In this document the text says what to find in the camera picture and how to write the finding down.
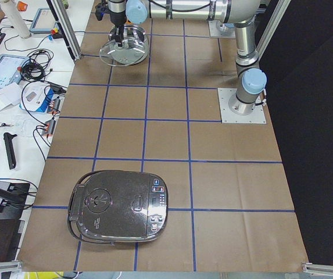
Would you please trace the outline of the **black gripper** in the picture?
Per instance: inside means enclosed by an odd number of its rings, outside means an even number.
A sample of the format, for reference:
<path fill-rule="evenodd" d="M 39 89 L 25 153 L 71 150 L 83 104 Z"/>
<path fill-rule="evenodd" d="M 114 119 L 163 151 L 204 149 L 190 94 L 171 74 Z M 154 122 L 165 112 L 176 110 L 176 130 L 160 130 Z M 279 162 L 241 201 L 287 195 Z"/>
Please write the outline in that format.
<path fill-rule="evenodd" d="M 126 23 L 126 11 L 122 12 L 113 12 L 109 11 L 110 14 L 110 21 L 116 26 L 113 38 L 118 47 L 123 46 L 124 40 L 124 24 Z"/>

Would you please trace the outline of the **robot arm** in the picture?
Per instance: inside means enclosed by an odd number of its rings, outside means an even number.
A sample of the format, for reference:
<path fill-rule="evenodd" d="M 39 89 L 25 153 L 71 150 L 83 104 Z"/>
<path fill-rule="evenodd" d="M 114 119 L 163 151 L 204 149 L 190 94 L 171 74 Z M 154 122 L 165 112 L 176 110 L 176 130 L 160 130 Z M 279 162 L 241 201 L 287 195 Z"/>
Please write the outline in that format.
<path fill-rule="evenodd" d="M 249 115 L 267 83 L 265 73 L 257 65 L 255 18 L 259 6 L 260 1 L 102 1 L 96 6 L 96 18 L 102 20 L 108 14 L 114 28 L 99 56 L 109 66 L 130 66 L 143 61 L 149 46 L 145 33 L 137 30 L 146 19 L 217 20 L 232 24 L 237 46 L 238 88 L 228 107 L 238 115 Z"/>

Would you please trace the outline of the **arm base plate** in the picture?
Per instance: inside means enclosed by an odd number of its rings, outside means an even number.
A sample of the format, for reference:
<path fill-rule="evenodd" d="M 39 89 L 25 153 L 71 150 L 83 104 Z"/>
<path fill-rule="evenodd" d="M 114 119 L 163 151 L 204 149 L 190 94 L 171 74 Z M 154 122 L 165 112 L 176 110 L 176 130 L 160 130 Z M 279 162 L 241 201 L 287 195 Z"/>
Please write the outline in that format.
<path fill-rule="evenodd" d="M 254 103 L 238 100 L 236 88 L 218 88 L 221 122 L 223 124 L 266 124 L 263 102 L 260 97 Z"/>
<path fill-rule="evenodd" d="M 209 34 L 212 38 L 235 39 L 233 23 L 222 23 L 218 20 L 209 21 Z"/>

